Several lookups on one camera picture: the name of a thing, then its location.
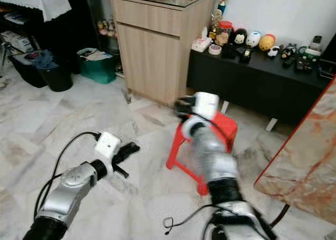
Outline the red plastic stool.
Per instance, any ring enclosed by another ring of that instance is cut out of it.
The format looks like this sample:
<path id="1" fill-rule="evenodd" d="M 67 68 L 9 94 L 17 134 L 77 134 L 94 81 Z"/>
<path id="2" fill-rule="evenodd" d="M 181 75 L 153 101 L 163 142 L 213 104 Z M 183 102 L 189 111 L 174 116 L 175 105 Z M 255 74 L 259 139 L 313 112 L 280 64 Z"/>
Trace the red plastic stool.
<path id="1" fill-rule="evenodd" d="M 226 149 L 230 153 L 237 136 L 237 123 L 223 113 L 217 112 L 214 124 L 221 129 L 221 131 L 215 130 L 215 132 L 218 138 L 226 144 Z M 197 170 L 197 162 L 194 161 L 194 156 L 191 152 L 192 140 L 187 136 L 190 125 L 192 124 L 188 121 L 178 124 L 171 144 L 170 154 L 166 161 L 166 168 L 168 170 L 172 170 L 173 168 L 182 170 L 196 182 L 199 195 L 206 196 L 208 194 L 208 186 Z"/>

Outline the light wooden cabinet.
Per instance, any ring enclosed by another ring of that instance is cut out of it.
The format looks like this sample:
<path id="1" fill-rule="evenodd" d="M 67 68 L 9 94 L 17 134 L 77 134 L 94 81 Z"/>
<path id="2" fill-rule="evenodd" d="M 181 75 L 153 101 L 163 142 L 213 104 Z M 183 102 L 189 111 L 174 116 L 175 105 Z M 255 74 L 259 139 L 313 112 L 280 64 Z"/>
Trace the light wooden cabinet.
<path id="1" fill-rule="evenodd" d="M 111 0 L 127 88 L 171 106 L 186 94 L 191 45 L 217 0 Z"/>

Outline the black pouch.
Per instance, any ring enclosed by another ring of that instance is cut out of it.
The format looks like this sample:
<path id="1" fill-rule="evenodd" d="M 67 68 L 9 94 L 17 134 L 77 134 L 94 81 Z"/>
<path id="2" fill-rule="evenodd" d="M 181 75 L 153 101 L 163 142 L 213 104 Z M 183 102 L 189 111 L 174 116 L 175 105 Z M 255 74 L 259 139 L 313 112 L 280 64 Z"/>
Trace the black pouch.
<path id="1" fill-rule="evenodd" d="M 237 58 L 239 52 L 237 46 L 232 43 L 226 43 L 222 46 L 221 56 L 222 58 Z"/>

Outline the black low console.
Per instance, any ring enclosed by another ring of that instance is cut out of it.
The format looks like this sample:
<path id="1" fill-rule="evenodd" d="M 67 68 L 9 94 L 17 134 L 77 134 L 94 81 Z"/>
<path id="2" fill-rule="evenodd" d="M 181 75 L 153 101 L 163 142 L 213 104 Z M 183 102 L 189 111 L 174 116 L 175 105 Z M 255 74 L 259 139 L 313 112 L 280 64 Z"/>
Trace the black low console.
<path id="1" fill-rule="evenodd" d="M 187 87 L 251 109 L 281 124 L 300 124 L 329 84 L 317 72 L 295 72 L 280 58 L 252 53 L 250 62 L 191 50 Z"/>

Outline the clear jar with red lid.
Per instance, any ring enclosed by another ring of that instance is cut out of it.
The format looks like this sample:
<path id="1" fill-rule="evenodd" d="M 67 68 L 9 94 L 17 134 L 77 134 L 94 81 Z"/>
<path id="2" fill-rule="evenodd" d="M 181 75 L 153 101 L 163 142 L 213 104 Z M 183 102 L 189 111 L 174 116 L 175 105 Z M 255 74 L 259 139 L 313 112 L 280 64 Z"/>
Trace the clear jar with red lid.
<path id="1" fill-rule="evenodd" d="M 218 23 L 217 33 L 215 36 L 215 44 L 219 46 L 224 46 L 228 43 L 229 36 L 233 31 L 233 23 L 227 20 L 221 20 Z"/>

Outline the green shopping bag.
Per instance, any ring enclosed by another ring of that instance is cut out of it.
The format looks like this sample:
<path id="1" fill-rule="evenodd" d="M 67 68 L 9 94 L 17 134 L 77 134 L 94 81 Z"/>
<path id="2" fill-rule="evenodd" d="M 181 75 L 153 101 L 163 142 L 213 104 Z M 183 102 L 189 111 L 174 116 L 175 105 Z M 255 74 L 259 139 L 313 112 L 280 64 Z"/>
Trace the green shopping bag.
<path id="1" fill-rule="evenodd" d="M 110 84 L 116 80 L 116 65 L 119 57 L 96 48 L 84 48 L 77 51 L 81 75 L 98 82 Z"/>

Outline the small gold trophy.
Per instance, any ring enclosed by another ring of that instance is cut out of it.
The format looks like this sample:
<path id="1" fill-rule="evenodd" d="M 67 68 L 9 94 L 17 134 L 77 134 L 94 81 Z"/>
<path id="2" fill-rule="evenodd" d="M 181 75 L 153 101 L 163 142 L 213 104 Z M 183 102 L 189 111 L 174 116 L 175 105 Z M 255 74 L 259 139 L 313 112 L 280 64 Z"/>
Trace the small gold trophy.
<path id="1" fill-rule="evenodd" d="M 219 29 L 219 24 L 223 18 L 223 12 L 220 9 L 216 9 L 213 14 L 211 14 L 211 24 L 208 28 L 208 37 L 214 40 Z"/>

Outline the white round plush toy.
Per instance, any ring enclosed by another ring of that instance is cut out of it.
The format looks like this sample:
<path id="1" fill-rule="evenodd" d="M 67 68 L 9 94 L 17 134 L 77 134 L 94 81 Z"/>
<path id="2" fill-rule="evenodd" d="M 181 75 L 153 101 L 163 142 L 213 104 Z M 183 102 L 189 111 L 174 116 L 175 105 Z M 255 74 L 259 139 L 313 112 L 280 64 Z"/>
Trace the white round plush toy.
<path id="1" fill-rule="evenodd" d="M 245 45 L 247 48 L 255 48 L 259 45 L 261 40 L 261 32 L 259 31 L 252 31 L 247 35 Z"/>

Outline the black round bin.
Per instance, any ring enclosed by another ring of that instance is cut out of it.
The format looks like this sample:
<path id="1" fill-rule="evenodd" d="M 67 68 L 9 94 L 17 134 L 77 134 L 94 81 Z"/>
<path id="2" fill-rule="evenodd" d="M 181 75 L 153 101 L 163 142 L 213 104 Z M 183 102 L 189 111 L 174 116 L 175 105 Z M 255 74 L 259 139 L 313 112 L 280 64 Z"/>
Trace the black round bin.
<path id="1" fill-rule="evenodd" d="M 74 85 L 70 70 L 58 63 L 52 62 L 48 67 L 37 70 L 49 89 L 54 92 L 67 91 Z"/>

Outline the yellow round plush toy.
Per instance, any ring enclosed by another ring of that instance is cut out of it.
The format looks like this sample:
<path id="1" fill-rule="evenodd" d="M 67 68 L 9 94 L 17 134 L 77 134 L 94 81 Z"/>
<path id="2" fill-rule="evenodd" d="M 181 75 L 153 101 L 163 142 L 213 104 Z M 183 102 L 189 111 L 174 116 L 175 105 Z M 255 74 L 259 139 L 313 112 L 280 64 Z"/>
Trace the yellow round plush toy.
<path id="1" fill-rule="evenodd" d="M 275 46 L 275 43 L 276 43 L 276 36 L 274 36 L 273 34 L 265 34 L 264 36 L 261 37 L 258 44 L 258 48 L 263 52 L 268 52 Z"/>

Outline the black remote control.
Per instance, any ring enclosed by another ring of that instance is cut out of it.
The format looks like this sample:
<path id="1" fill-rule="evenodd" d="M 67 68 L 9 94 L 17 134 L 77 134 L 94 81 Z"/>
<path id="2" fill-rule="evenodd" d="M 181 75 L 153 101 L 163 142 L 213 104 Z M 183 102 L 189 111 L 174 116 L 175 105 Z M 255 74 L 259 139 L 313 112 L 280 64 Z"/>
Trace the black remote control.
<path id="1" fill-rule="evenodd" d="M 284 57 L 282 59 L 282 66 L 284 68 L 290 68 L 290 67 L 292 67 L 292 65 L 295 62 L 295 60 L 296 60 L 295 56 Z"/>

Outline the grey blue cloth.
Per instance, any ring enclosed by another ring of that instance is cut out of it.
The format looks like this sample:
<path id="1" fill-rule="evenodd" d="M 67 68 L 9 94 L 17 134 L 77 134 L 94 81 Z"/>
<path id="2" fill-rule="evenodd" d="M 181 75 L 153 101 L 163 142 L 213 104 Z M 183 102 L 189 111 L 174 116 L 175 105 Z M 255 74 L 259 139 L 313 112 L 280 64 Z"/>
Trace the grey blue cloth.
<path id="1" fill-rule="evenodd" d="M 51 50 L 37 52 L 36 57 L 32 60 L 32 66 L 38 70 L 51 70 L 59 67 Z"/>

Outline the green mug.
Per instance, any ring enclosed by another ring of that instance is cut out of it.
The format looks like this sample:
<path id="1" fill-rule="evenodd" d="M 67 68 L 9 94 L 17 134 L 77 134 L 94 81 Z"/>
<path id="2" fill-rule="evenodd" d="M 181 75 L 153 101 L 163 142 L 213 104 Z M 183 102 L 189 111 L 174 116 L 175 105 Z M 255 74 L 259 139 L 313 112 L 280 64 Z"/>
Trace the green mug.
<path id="1" fill-rule="evenodd" d="M 298 58 L 304 62 L 314 62 L 321 57 L 321 51 L 312 49 L 309 46 L 301 46 L 298 50 Z"/>

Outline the grey tripod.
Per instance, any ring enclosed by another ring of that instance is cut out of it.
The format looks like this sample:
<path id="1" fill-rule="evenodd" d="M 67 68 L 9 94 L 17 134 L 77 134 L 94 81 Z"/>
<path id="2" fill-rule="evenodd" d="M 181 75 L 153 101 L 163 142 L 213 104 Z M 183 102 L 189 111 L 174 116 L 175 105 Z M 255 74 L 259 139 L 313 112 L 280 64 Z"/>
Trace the grey tripod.
<path id="1" fill-rule="evenodd" d="M 6 63 L 6 58 L 12 55 L 14 46 L 9 41 L 3 41 L 0 46 L 0 69 L 3 70 Z"/>

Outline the black television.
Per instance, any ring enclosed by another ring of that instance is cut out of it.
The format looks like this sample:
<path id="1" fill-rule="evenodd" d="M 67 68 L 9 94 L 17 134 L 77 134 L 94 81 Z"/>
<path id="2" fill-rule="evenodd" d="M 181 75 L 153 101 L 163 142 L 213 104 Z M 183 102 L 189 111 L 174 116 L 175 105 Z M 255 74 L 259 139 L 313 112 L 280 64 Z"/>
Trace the black television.
<path id="1" fill-rule="evenodd" d="M 336 34 L 334 34 L 326 48 L 322 51 L 321 60 L 336 64 Z"/>

